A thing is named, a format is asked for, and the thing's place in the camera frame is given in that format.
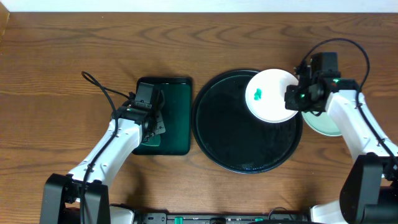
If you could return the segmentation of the white plate front green stain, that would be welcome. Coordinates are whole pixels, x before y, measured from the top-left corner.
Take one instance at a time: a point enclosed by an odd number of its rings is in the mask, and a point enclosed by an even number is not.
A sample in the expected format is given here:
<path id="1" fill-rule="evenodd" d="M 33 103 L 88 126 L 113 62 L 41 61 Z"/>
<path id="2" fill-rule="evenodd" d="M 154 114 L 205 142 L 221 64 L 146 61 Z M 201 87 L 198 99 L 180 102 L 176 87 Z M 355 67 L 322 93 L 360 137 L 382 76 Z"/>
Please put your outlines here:
<path id="1" fill-rule="evenodd" d="M 323 112 L 320 116 L 307 112 L 302 112 L 304 121 L 316 132 L 331 137 L 341 136 L 341 132 L 332 119 Z"/>

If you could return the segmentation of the green scouring sponge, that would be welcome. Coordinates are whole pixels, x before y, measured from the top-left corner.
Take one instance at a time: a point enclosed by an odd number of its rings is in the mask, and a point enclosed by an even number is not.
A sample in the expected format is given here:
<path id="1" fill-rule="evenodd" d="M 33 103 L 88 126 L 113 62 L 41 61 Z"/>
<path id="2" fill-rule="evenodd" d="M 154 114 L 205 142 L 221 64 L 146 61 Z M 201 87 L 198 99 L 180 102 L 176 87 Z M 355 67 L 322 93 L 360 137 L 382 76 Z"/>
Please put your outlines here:
<path id="1" fill-rule="evenodd" d="M 161 143 L 161 137 L 157 135 L 157 136 L 149 136 L 147 138 L 144 138 L 144 140 L 141 142 L 141 145 L 149 147 L 159 147 L 160 143 Z"/>

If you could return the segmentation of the black rectangular water tray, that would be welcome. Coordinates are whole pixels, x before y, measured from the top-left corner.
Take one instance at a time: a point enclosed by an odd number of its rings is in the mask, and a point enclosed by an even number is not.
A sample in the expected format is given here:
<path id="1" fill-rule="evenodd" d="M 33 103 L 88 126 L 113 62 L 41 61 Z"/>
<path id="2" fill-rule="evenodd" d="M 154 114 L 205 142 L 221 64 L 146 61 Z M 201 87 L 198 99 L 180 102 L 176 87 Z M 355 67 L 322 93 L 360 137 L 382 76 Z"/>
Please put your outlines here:
<path id="1" fill-rule="evenodd" d="M 189 77 L 142 77 L 137 83 L 160 86 L 165 104 L 161 109 L 166 132 L 159 135 L 159 147 L 140 145 L 133 154 L 140 156 L 183 156 L 190 150 L 192 79 Z"/>

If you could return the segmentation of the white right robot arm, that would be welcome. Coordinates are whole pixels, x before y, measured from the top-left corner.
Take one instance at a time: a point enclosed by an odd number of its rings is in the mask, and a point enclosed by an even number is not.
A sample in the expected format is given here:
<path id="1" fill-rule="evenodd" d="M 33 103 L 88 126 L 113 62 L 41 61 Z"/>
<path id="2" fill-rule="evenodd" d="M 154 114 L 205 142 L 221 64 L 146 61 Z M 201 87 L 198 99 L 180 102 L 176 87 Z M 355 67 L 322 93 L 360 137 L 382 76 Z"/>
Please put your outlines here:
<path id="1" fill-rule="evenodd" d="M 354 165 L 338 200 L 310 209 L 314 223 L 397 223 L 397 145 L 374 119 L 353 79 L 300 79 L 284 87 L 285 107 L 326 113 Z"/>

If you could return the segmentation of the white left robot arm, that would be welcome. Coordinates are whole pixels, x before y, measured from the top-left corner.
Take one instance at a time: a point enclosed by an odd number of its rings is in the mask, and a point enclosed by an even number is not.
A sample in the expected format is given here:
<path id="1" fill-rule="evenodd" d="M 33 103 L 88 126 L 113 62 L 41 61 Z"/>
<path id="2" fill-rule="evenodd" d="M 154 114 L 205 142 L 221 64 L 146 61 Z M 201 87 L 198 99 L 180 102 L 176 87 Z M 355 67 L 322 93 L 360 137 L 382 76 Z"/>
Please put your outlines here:
<path id="1" fill-rule="evenodd" d="M 164 101 L 129 100 L 114 109 L 104 136 L 67 175 L 44 186 L 41 223 L 133 223 L 134 212 L 109 202 L 109 188 L 125 160 L 145 139 L 165 132 Z"/>

